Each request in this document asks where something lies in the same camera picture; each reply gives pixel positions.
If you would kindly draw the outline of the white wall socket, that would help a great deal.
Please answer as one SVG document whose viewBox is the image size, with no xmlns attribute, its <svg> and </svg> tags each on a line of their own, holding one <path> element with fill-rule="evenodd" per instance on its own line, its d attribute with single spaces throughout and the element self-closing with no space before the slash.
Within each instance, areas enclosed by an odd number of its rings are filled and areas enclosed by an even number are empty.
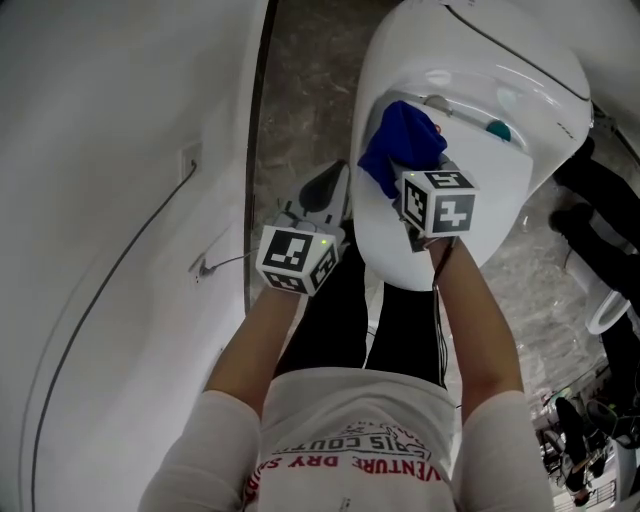
<svg viewBox="0 0 640 512">
<path fill-rule="evenodd" d="M 206 254 L 201 253 L 196 261 L 189 267 L 188 273 L 190 275 L 192 284 L 198 287 L 204 279 L 206 279 L 211 273 L 206 262 Z"/>
</svg>

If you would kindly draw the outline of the person's right forearm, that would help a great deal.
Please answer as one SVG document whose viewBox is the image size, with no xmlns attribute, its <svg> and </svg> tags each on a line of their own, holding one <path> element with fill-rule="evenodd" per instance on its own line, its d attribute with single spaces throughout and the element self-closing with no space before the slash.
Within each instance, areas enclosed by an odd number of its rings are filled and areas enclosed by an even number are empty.
<svg viewBox="0 0 640 512">
<path fill-rule="evenodd" d="M 462 419 L 490 398 L 523 390 L 512 331 L 476 262 L 461 241 L 427 243 L 462 381 Z"/>
</svg>

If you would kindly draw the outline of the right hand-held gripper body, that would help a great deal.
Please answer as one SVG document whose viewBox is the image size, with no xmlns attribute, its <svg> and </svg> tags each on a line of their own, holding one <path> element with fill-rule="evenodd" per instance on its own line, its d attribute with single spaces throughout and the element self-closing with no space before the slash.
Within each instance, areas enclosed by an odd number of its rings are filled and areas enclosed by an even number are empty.
<svg viewBox="0 0 640 512">
<path fill-rule="evenodd" d="M 478 185 L 467 171 L 397 171 L 395 241 L 409 252 L 420 240 L 458 237 L 471 230 Z"/>
</svg>

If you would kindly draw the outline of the small white toilet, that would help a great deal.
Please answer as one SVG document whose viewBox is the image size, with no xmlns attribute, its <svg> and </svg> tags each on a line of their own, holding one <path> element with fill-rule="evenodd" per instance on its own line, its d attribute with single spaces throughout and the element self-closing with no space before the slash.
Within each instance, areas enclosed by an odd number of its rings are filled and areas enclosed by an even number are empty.
<svg viewBox="0 0 640 512">
<path fill-rule="evenodd" d="M 574 250 L 567 256 L 565 269 L 586 295 L 584 321 L 591 334 L 604 333 L 627 313 L 630 302 L 600 279 Z"/>
</svg>

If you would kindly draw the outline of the person's black trousers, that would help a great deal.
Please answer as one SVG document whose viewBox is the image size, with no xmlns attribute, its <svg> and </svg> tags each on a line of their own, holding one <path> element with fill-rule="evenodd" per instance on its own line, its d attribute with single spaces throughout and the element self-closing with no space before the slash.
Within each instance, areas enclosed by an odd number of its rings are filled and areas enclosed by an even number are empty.
<svg viewBox="0 0 640 512">
<path fill-rule="evenodd" d="M 397 373 L 444 385 L 446 359 L 436 336 L 435 294 L 388 283 L 372 347 L 366 348 L 365 263 L 349 244 L 342 261 L 307 302 L 274 375 L 312 368 Z"/>
</svg>

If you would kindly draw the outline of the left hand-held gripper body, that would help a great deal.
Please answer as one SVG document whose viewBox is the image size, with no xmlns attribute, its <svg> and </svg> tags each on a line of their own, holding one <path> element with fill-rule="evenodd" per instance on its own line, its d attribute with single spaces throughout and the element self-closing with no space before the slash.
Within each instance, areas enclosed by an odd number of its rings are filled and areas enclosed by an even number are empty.
<svg viewBox="0 0 640 512">
<path fill-rule="evenodd" d="M 263 227 L 256 270 L 271 288 L 315 296 L 339 263 L 345 231 L 281 212 Z"/>
</svg>

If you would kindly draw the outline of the white toilet body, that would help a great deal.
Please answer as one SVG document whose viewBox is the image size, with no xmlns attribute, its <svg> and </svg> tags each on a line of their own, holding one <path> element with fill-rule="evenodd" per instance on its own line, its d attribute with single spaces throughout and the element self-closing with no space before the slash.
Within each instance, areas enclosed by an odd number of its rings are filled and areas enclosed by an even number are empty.
<svg viewBox="0 0 640 512">
<path fill-rule="evenodd" d="M 533 160 L 525 202 L 581 146 L 592 120 L 574 53 L 510 0 L 403 0 L 369 43 L 354 110 L 388 91 L 438 97 L 515 139 Z"/>
</svg>

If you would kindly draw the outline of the blue cloth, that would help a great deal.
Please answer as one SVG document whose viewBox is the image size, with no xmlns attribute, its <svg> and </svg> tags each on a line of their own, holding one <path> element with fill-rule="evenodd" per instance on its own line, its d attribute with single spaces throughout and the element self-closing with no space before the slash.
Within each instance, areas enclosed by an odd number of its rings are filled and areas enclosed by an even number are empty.
<svg viewBox="0 0 640 512">
<path fill-rule="evenodd" d="M 414 171 L 434 170 L 447 149 L 446 139 L 421 110 L 395 101 L 383 112 L 381 124 L 370 139 L 358 165 L 394 200 L 396 188 L 393 163 Z"/>
</svg>

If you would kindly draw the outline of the white wall plate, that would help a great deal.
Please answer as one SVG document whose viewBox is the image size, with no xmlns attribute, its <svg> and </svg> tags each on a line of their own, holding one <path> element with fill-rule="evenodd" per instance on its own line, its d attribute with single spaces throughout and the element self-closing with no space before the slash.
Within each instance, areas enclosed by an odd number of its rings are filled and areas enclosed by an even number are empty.
<svg viewBox="0 0 640 512">
<path fill-rule="evenodd" d="M 202 143 L 198 141 L 185 146 L 180 151 L 179 179 L 181 182 L 187 180 L 193 173 L 200 169 L 202 163 L 202 148 Z"/>
</svg>

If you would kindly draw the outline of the person's left forearm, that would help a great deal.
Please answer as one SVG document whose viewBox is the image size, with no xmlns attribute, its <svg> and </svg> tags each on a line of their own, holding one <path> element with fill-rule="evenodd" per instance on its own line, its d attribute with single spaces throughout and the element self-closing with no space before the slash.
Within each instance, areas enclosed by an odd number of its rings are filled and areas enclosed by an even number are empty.
<svg viewBox="0 0 640 512">
<path fill-rule="evenodd" d="M 225 393 L 261 415 L 300 296 L 262 290 L 224 348 L 204 390 Z"/>
</svg>

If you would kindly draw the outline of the cluttered electronic equipment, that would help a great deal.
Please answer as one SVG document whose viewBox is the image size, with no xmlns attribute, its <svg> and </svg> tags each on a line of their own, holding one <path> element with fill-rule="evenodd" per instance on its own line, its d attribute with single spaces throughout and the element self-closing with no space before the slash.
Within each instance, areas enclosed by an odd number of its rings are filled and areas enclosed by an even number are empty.
<svg viewBox="0 0 640 512">
<path fill-rule="evenodd" d="M 534 426 L 555 512 L 640 512 L 640 362 L 623 383 L 599 364 L 543 402 Z M 578 464 L 566 453 L 560 399 L 580 416 L 586 458 Z"/>
</svg>

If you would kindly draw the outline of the person's white printed shirt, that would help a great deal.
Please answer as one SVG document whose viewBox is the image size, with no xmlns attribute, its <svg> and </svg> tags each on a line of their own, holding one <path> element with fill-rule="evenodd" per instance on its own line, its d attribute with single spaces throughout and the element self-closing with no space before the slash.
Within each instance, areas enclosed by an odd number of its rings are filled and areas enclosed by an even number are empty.
<svg viewBox="0 0 640 512">
<path fill-rule="evenodd" d="M 554 512 L 525 396 L 500 393 L 465 422 L 440 386 L 315 368 L 277 377 L 262 413 L 197 400 L 139 512 Z"/>
</svg>

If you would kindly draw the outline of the white toilet lid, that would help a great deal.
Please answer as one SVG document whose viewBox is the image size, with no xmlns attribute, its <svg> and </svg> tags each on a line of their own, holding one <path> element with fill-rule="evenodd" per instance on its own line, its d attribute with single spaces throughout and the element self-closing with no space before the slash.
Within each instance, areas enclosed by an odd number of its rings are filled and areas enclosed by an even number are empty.
<svg viewBox="0 0 640 512">
<path fill-rule="evenodd" d="M 533 160 L 515 139 L 488 131 L 485 123 L 449 107 L 434 97 L 388 91 L 375 101 L 360 100 L 353 117 L 350 169 L 356 241 L 369 269 L 398 288 L 424 291 L 432 287 L 434 267 L 420 251 L 409 252 L 395 241 L 398 216 L 395 200 L 388 199 L 377 182 L 359 165 L 367 145 L 381 124 L 384 110 L 404 101 L 423 111 L 446 139 L 443 152 L 467 171 L 478 185 L 471 230 L 461 239 L 475 262 L 484 264 L 499 248 L 528 196 Z"/>
</svg>

